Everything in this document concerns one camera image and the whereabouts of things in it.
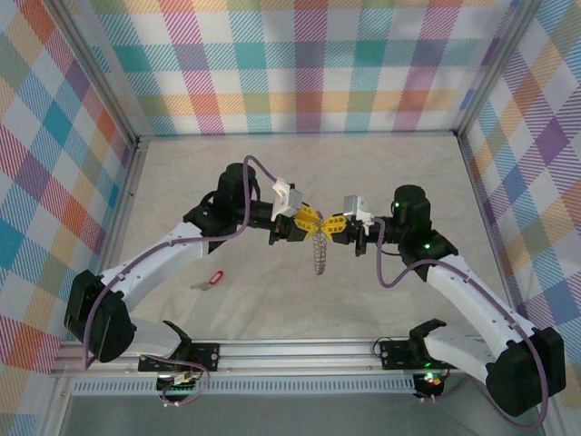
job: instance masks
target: red object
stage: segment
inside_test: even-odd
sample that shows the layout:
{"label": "red object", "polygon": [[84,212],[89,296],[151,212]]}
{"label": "red object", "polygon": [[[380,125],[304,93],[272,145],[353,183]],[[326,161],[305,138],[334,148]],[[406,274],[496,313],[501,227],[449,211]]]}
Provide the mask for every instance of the red object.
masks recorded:
{"label": "red object", "polygon": [[214,284],[216,284],[217,282],[219,282],[222,277],[224,276],[224,271],[219,270],[217,273],[215,273],[212,278],[210,279],[209,283],[213,286]]}

